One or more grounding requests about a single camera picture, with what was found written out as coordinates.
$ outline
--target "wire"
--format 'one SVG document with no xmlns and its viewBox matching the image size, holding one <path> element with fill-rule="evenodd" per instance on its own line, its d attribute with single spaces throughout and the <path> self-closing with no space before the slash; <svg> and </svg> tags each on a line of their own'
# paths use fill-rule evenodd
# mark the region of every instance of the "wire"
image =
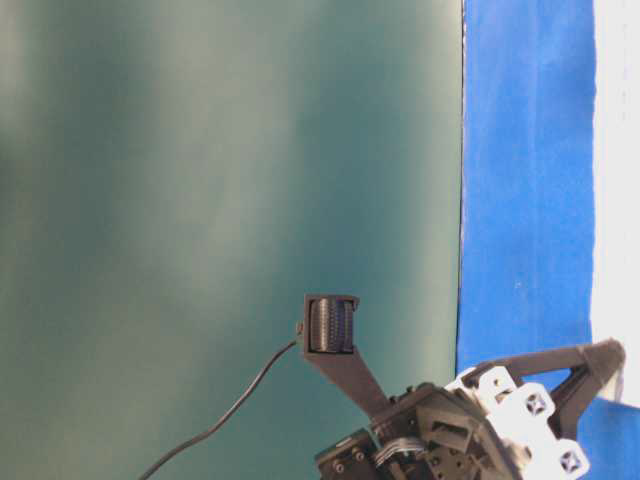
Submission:
<svg viewBox="0 0 640 480">
<path fill-rule="evenodd" d="M 271 358 L 271 360 L 269 360 L 269 362 L 262 368 L 262 370 L 260 370 L 260 373 L 258 373 L 256 378 L 253 380 L 253 382 L 251 382 L 251 385 L 249 385 L 249 387 L 245 390 L 245 392 L 242 394 L 242 396 L 240 398 L 238 398 L 238 400 L 236 400 L 236 402 L 231 406 L 231 408 L 229 410 L 227 410 L 227 412 L 224 415 L 222 415 L 222 417 L 220 417 L 220 420 L 218 420 L 215 425 L 213 425 L 209 429 L 205 430 L 204 432 L 199 433 L 195 437 L 192 437 L 189 440 L 181 443 L 177 447 L 174 447 L 171 450 L 169 450 L 162 457 L 160 457 L 160 459 L 156 463 L 151 465 L 149 467 L 149 469 L 146 472 L 144 472 L 142 474 L 142 476 L 140 476 L 140 478 L 138 480 L 147 480 L 162 465 L 167 463 L 169 460 L 171 460 L 177 454 L 179 454 L 183 450 L 195 445 L 196 443 L 199 443 L 202 440 L 210 437 L 216 431 L 218 431 L 218 429 L 220 427 L 222 427 L 222 425 L 224 425 L 227 420 L 229 420 L 229 417 L 231 417 L 231 415 L 233 415 L 235 413 L 235 411 L 238 410 L 238 408 L 240 408 L 240 405 L 242 405 L 244 403 L 244 401 L 247 398 L 249 398 L 249 395 L 251 395 L 253 393 L 253 391 L 256 389 L 258 384 L 262 381 L 262 379 L 264 378 L 266 373 L 269 371 L 271 366 L 276 362 L 276 360 L 278 360 L 278 358 L 280 358 L 287 350 L 289 350 L 295 344 L 296 344 L 296 341 L 294 340 L 291 343 L 289 343 L 286 347 L 284 347 L 284 348 L 278 350 L 278 352 L 276 352 L 276 354 Z"/>
</svg>

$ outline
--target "blue tape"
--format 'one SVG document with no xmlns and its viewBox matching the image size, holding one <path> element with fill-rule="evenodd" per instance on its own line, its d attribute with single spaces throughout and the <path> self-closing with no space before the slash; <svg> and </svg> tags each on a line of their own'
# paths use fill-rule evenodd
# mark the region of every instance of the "blue tape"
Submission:
<svg viewBox="0 0 640 480">
<path fill-rule="evenodd" d="M 591 2 L 467 0 L 465 24 L 458 371 L 591 341 L 594 244 Z M 589 408 L 587 478 L 637 478 L 638 414 Z"/>
</svg>

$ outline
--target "green surface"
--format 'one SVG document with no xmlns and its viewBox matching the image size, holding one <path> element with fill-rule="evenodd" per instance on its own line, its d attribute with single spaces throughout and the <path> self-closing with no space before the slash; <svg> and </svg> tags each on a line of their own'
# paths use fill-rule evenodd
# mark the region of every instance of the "green surface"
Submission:
<svg viewBox="0 0 640 480">
<path fill-rule="evenodd" d="M 461 18 L 440 1 L 0 0 L 0 478 L 135 478 L 359 295 L 453 376 Z M 158 479 L 318 478 L 366 419 L 291 352 Z"/>
</svg>

